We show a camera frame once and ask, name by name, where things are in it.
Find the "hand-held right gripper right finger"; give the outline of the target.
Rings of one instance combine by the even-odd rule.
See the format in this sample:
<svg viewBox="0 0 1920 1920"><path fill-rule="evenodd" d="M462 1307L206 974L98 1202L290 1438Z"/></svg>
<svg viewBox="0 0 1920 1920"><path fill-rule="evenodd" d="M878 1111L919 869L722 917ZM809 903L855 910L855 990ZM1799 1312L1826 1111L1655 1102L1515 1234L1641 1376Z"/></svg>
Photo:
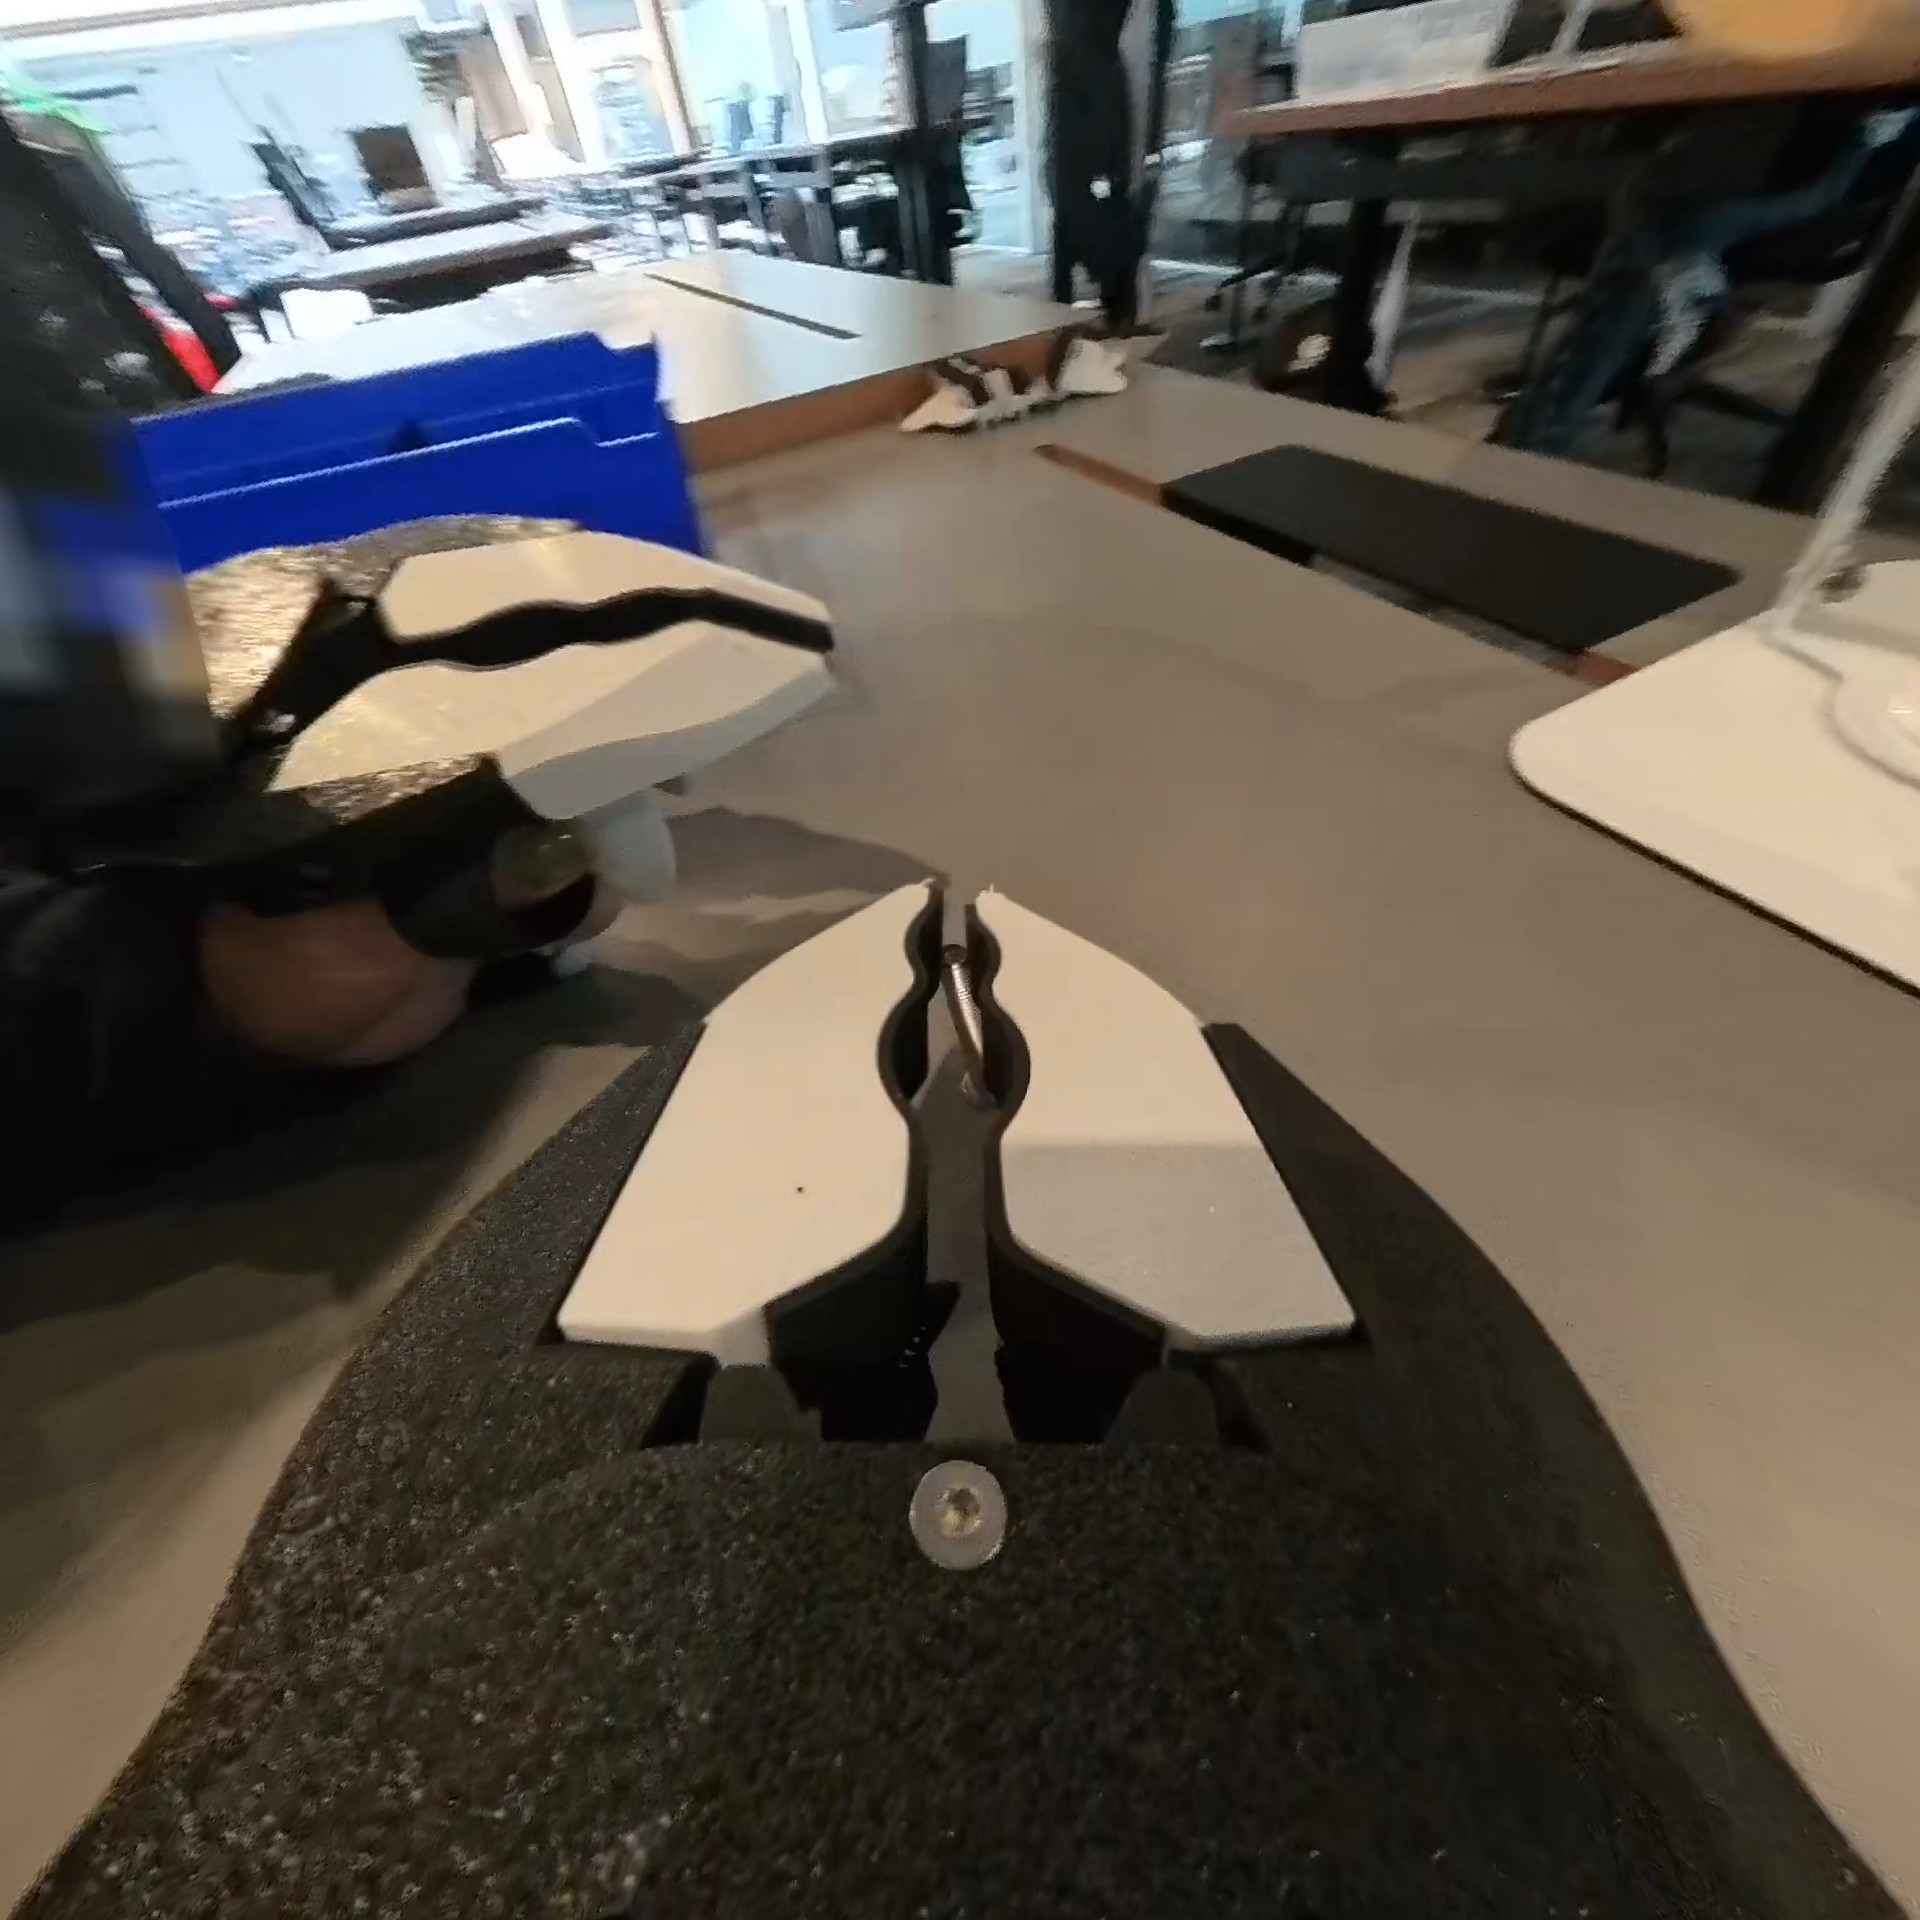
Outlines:
<svg viewBox="0 0 1920 1920"><path fill-rule="evenodd" d="M1013 1253L1186 1353L1355 1330L1202 1022L1008 894L976 901L1024 1063L999 1131Z"/></svg>

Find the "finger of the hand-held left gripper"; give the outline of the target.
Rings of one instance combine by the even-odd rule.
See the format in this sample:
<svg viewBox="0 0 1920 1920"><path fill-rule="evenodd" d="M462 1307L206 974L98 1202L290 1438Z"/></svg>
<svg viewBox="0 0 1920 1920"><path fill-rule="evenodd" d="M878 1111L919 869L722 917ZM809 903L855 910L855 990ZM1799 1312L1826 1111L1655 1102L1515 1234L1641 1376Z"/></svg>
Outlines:
<svg viewBox="0 0 1920 1920"><path fill-rule="evenodd" d="M699 773L832 688L805 599L375 601L375 674L306 727L274 793L487 763L565 823Z"/></svg>
<svg viewBox="0 0 1920 1920"><path fill-rule="evenodd" d="M649 640L704 622L832 651L818 599L624 535L565 533L402 560L375 592L375 631L400 663L523 665L569 645Z"/></svg>

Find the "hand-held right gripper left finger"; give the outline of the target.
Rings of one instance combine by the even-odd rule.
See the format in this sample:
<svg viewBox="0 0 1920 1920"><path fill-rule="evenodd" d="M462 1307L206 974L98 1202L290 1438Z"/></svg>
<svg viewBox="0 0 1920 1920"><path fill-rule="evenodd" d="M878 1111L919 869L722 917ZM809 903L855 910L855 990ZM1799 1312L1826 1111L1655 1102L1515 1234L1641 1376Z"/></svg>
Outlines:
<svg viewBox="0 0 1920 1920"><path fill-rule="evenodd" d="M912 880L743 981L704 1019L560 1303L565 1342L722 1365L866 1362L912 1305L942 887Z"/></svg>

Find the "silver metal bolt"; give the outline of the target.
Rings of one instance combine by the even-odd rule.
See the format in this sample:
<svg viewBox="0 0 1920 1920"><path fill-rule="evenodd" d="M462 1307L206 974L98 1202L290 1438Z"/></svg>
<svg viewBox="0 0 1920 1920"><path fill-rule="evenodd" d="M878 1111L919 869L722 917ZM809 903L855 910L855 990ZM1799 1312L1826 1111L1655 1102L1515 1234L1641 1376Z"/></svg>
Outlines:
<svg viewBox="0 0 1920 1920"><path fill-rule="evenodd" d="M978 1111L994 1111L999 1095L992 1083L990 1031L976 994L969 949L944 944L942 994L951 1022L955 1051L962 1061L962 1093Z"/></svg>

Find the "person's left forearm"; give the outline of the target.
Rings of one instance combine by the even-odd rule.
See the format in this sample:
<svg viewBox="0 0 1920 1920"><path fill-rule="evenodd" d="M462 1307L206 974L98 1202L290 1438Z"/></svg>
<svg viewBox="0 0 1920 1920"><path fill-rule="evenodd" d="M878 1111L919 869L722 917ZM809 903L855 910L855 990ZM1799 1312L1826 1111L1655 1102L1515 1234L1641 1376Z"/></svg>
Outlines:
<svg viewBox="0 0 1920 1920"><path fill-rule="evenodd" d="M201 912L123 880L2 882L2 1223L181 1163L231 1118Z"/></svg>

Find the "person's left hand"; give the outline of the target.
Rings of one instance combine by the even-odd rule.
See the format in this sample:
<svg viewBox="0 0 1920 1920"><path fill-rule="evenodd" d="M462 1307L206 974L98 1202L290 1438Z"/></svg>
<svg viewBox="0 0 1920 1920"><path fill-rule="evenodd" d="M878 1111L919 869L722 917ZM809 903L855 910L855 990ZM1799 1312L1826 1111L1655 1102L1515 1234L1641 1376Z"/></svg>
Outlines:
<svg viewBox="0 0 1920 1920"><path fill-rule="evenodd" d="M375 898L263 917L213 905L199 928L213 1015L247 1047L338 1070L393 1065L466 1008L475 965L411 946Z"/></svg>

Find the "blue plastic bin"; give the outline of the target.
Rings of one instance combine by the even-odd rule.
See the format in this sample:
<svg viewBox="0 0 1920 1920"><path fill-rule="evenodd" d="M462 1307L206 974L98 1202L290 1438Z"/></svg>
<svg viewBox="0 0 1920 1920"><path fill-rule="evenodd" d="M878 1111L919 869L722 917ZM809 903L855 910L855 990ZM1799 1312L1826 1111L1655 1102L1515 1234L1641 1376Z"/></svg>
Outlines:
<svg viewBox="0 0 1920 1920"><path fill-rule="evenodd" d="M567 521L706 553L654 343L594 334L137 418L183 569L405 521Z"/></svg>

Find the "red object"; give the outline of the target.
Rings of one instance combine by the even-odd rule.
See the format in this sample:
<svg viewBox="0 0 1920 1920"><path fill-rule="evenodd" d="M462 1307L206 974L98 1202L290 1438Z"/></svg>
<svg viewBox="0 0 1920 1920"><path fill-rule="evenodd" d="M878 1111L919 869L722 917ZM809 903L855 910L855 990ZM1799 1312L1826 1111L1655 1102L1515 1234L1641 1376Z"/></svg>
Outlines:
<svg viewBox="0 0 1920 1920"><path fill-rule="evenodd" d="M197 393L217 393L222 379L245 357L242 341L229 320L229 306L219 299L208 302L206 313L197 318L185 318L158 295L146 293L135 295L135 306L155 327Z"/></svg>

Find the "grey background table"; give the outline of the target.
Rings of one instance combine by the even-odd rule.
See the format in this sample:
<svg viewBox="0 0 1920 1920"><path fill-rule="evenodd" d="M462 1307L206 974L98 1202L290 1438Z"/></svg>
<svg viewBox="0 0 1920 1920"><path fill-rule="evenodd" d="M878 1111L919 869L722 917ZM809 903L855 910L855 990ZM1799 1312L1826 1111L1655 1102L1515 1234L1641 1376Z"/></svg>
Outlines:
<svg viewBox="0 0 1920 1920"><path fill-rule="evenodd" d="M329 251L256 277L238 297L256 320L290 293L354 293L418 311L457 304L533 277L583 272L585 249L617 235L617 222L542 208L510 222L395 238Z"/></svg>

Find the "beige adjacent table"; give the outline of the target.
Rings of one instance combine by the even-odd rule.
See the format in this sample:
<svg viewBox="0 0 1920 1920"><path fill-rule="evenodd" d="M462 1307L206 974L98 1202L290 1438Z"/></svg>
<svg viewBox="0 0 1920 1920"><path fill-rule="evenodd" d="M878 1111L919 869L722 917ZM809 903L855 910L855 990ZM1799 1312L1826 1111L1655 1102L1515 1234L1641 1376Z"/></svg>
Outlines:
<svg viewBox="0 0 1920 1920"><path fill-rule="evenodd" d="M896 425L951 357L1047 370L1088 315L1024 295L839 272L747 251L635 270L523 279L478 299L366 320L334 338L265 343L219 395L315 377L368 377L469 352L594 331L651 341L695 473Z"/></svg>

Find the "white document stand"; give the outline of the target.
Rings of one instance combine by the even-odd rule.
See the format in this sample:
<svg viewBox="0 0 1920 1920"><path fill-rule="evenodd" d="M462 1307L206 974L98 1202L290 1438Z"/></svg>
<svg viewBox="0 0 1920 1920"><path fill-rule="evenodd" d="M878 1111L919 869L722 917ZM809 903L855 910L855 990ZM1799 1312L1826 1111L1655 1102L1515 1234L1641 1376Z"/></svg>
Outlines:
<svg viewBox="0 0 1920 1920"><path fill-rule="evenodd" d="M1783 80L1790 94L1911 94L1915 5L1664 5L1712 78ZM1563 441L1625 379L1641 334L1678 329L1666 293L1710 256L1838 203L1840 171L1666 222L1653 267L1632 274L1632 327L1600 270L1547 373L1511 425L1536 450ZM1765 610L1591 699L1527 725L1509 745L1541 800L1863 967L1918 983L1915 560L1863 560L1888 475L1915 443L1915 345L1890 347L1915 309L1915 171L1879 267L1854 304L1755 498L1817 507Z"/></svg>

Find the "wooden top desk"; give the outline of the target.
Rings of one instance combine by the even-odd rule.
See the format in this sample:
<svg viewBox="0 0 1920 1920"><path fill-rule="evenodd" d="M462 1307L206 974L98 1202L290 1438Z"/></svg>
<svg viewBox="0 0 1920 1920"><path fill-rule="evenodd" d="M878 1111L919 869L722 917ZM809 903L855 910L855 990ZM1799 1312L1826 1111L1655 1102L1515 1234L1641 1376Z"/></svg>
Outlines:
<svg viewBox="0 0 1920 1920"><path fill-rule="evenodd" d="M1691 48L1678 37L1650 39L1570 64L1536 59L1472 80L1246 110L1237 133L1248 185L1271 185L1291 213L1335 203L1349 210L1326 347L1289 377L1287 391L1351 414L1385 411L1385 375L1374 370L1385 338L1376 286L1392 208L1586 210L1598 219L1589 256L1566 242L1547 247L1561 265L1552 281L1570 281L1575 295L1607 238L1682 201L1726 201L1776 185L1785 160L1803 158L1813 133L1835 128L1845 110L1874 112L1911 96L1826 91L1819 82L1813 94L1790 94L1783 80L1769 78L1728 87L1698 55L1648 73L1653 59L1675 53ZM1863 272L1861 293L1879 263ZM1559 309L1563 325L1573 295ZM1849 329L1856 299L1808 391ZM1806 395L1774 425L1753 491L1760 505L1769 505L1755 498L1769 455Z"/></svg>

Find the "black office chair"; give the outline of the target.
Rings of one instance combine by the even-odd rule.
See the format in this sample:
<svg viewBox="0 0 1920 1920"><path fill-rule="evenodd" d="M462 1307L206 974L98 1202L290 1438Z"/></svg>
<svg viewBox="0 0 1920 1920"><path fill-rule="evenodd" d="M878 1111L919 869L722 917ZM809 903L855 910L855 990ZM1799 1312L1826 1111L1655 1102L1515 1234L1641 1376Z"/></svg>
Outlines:
<svg viewBox="0 0 1920 1920"><path fill-rule="evenodd" d="M1915 174L1915 98L1845 110L1808 153L1758 192L1682 201L1607 238L1573 295L1557 343L1531 359L1495 425L1495 443L1570 453L1607 416L1664 478L1685 409L1783 425L1762 400L1714 386L1765 297L1824 293L1877 263Z"/></svg>

